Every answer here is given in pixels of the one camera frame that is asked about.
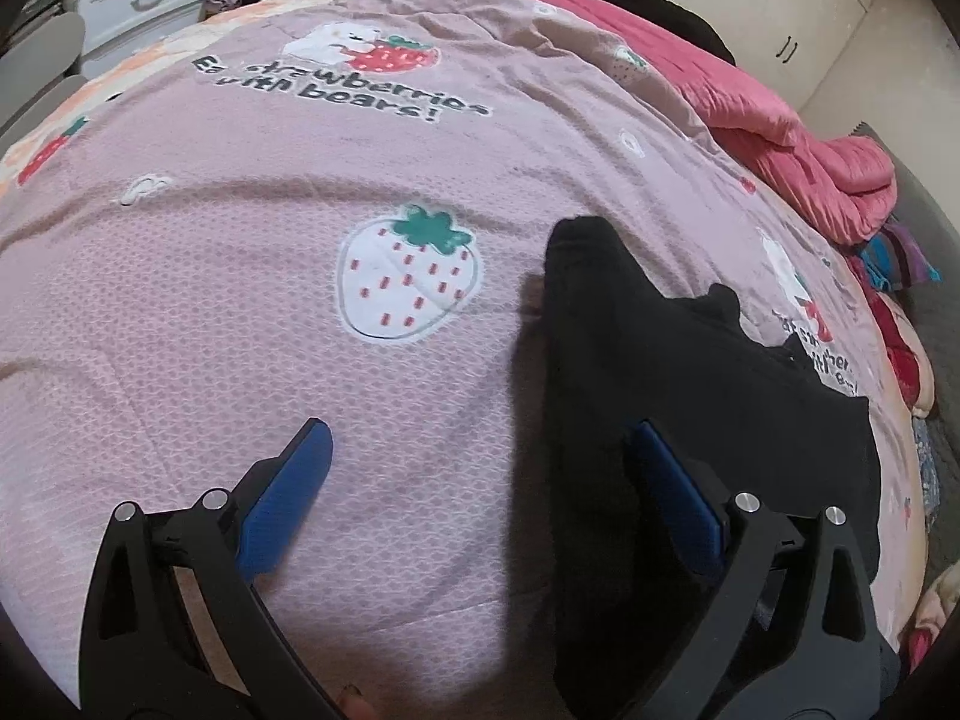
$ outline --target silver pin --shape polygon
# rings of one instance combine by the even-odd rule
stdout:
[[[834,525],[843,525],[847,521],[846,514],[843,513],[843,509],[839,506],[829,506],[827,507],[827,519],[832,522]]]
[[[217,509],[227,506],[227,500],[229,500],[227,490],[208,490],[203,495],[203,507],[210,509],[211,512],[216,512]]]
[[[760,498],[757,498],[753,493],[738,493],[733,502],[736,503],[738,509],[749,514],[760,508]]]
[[[136,505],[131,504],[130,501],[120,504],[113,510],[113,518],[118,522],[126,522],[128,519],[132,519],[133,514],[136,514]]]

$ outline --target bed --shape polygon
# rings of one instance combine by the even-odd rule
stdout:
[[[318,415],[334,469],[260,586],[306,664],[390,717],[565,716],[538,315],[550,230],[584,214],[665,295],[727,284],[750,338],[798,331],[824,384],[870,398],[899,646],[917,452],[830,243],[563,7],[267,0],[86,84],[0,164],[0,605],[61,689],[112,507],[229,488]]]

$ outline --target pink blanket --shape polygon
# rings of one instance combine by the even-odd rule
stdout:
[[[600,0],[540,0],[622,37],[686,98],[714,139],[825,238],[872,237],[896,203],[894,167],[869,138],[816,140],[760,81],[654,23]]]

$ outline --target wall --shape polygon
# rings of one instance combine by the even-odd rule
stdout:
[[[874,0],[800,115],[822,138],[868,122],[960,229],[960,49],[930,0]]]

